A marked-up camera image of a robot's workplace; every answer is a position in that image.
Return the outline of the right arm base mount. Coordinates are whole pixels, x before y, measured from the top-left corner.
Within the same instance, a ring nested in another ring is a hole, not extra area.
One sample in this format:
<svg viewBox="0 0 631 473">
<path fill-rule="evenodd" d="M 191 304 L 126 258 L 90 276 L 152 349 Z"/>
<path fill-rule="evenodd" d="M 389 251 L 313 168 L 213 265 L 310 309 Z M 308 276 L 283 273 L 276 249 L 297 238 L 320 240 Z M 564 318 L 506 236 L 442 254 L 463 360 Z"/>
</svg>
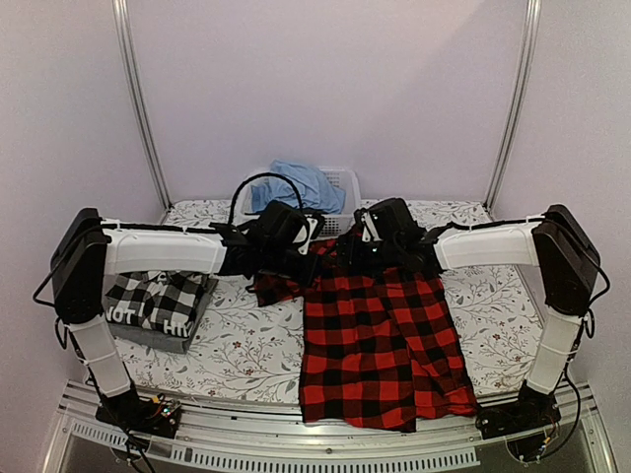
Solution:
<svg viewBox="0 0 631 473">
<path fill-rule="evenodd" d="M 518 461 L 539 460 L 559 434 L 561 414 L 553 393 L 542 394 L 524 385 L 515 401 L 482 407 L 475 427 L 484 439 L 535 430 L 530 436 L 509 440 L 507 449 Z"/>
</svg>

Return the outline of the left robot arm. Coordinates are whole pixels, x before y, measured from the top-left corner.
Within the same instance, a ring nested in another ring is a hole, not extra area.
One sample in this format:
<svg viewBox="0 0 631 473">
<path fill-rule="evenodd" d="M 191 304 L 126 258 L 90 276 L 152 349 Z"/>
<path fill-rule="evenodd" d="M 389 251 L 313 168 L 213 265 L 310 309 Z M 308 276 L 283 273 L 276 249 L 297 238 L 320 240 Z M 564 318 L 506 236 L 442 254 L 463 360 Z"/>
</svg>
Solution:
<svg viewBox="0 0 631 473">
<path fill-rule="evenodd" d="M 146 420 L 146 406 L 132 391 L 132 379 L 105 322 L 105 292 L 117 275 L 175 271 L 213 276 L 272 274 L 309 284 L 316 272 L 310 243 L 323 219 L 272 203 L 240 227 L 207 228 L 133 224 L 80 210 L 50 259 L 41 282 L 52 288 L 52 307 L 78 346 L 78 357 L 109 398 L 110 414 L 126 428 Z"/>
</svg>

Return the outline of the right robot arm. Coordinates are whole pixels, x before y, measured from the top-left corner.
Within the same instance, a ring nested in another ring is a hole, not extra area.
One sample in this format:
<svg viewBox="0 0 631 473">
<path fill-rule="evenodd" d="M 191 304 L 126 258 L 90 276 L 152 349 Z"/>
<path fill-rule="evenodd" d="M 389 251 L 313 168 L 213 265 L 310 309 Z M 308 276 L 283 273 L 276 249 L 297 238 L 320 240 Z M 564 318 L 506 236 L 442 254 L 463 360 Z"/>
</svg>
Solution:
<svg viewBox="0 0 631 473">
<path fill-rule="evenodd" d="M 336 244 L 339 265 L 357 272 L 402 266 L 435 276 L 472 266 L 531 266 L 539 271 L 547 314 L 525 385 L 531 390 L 510 409 L 520 430 L 544 418 L 551 394 L 574 356 L 583 320 L 596 299 L 600 257 L 586 232 L 562 204 L 540 215 L 430 230 L 411 217 L 405 201 L 391 198 L 356 213 L 356 225 Z"/>
</svg>

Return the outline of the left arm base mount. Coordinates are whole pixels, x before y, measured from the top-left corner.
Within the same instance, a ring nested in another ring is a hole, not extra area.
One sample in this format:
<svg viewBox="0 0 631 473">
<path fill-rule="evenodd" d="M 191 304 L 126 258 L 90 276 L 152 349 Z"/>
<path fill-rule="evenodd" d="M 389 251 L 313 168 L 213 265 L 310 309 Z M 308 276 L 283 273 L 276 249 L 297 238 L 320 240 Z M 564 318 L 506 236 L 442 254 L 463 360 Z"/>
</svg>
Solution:
<svg viewBox="0 0 631 473">
<path fill-rule="evenodd" d="M 134 383 L 122 394 L 107 396 L 95 385 L 100 398 L 96 419 L 126 433 L 174 439 L 181 419 L 181 403 L 163 393 L 141 397 Z"/>
</svg>

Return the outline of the red black plaid shirt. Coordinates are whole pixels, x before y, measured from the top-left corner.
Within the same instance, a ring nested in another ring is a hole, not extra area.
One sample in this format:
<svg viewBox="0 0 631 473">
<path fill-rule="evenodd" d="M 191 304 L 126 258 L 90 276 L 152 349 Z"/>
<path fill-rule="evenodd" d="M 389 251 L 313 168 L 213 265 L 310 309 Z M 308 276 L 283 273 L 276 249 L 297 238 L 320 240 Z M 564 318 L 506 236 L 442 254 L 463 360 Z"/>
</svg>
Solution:
<svg viewBox="0 0 631 473">
<path fill-rule="evenodd" d="M 303 301 L 304 423 L 413 433 L 420 419 L 477 413 L 439 277 L 402 266 L 361 274 L 326 262 L 307 288 L 258 275 L 252 292 L 259 306 Z"/>
</svg>

